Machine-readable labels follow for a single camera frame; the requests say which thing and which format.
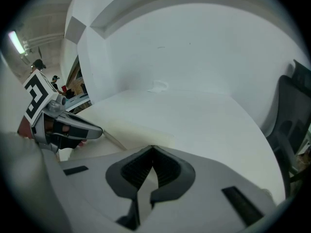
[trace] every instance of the fluorescent light tube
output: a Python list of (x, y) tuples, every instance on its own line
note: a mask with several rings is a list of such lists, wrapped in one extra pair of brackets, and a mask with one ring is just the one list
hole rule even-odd
[(10, 37), (11, 41), (13, 42), (14, 47), (17, 49), (17, 51), (20, 54), (24, 53), (25, 50), (24, 50), (23, 46), (21, 45), (21, 43), (19, 42), (15, 31), (9, 32), (9, 37)]

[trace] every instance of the desk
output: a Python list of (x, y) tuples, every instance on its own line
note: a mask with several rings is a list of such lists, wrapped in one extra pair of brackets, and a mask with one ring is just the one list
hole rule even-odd
[(65, 110), (71, 111), (85, 102), (90, 101), (88, 94), (79, 94), (66, 101)]
[[(270, 145), (253, 119), (230, 96), (127, 90), (79, 115), (103, 129), (110, 120), (123, 119), (170, 133), (175, 137), (176, 149), (227, 165), (268, 189), (276, 204), (285, 200), (283, 179)], [(102, 145), (98, 149), (105, 151)]]

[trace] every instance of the white marker cube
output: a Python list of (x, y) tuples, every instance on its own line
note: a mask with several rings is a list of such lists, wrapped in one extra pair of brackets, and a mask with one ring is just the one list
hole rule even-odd
[(47, 77), (39, 70), (34, 71), (23, 86), (33, 97), (25, 113), (25, 117), (33, 126), (42, 109), (51, 100), (56, 100), (59, 93), (55, 90)]

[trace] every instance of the chair armrest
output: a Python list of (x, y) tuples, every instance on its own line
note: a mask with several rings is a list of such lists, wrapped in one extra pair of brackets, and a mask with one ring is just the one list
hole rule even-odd
[(281, 132), (278, 132), (276, 137), (290, 172), (292, 174), (298, 173), (297, 161), (289, 140), (286, 138), (285, 134)]

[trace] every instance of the person wearing cap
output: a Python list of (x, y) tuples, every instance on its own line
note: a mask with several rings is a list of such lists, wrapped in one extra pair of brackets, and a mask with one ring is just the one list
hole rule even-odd
[(57, 77), (56, 75), (53, 76), (52, 78), (52, 81), (51, 81), (51, 84), (53, 85), (53, 87), (56, 89), (56, 91), (58, 91), (59, 94), (62, 94), (62, 95), (66, 95), (65, 92), (61, 92), (60, 90), (58, 90), (58, 86), (56, 84), (56, 81), (59, 80), (59, 77)]
[(38, 69), (39, 71), (41, 71), (42, 69), (45, 69), (45, 68), (47, 68), (47, 67), (45, 66), (45, 64), (43, 64), (42, 60), (37, 59), (37, 60), (35, 60), (35, 62), (33, 62), (32, 66), (31, 66), (31, 73), (29, 74), (29, 76), (30, 76), (35, 70)]

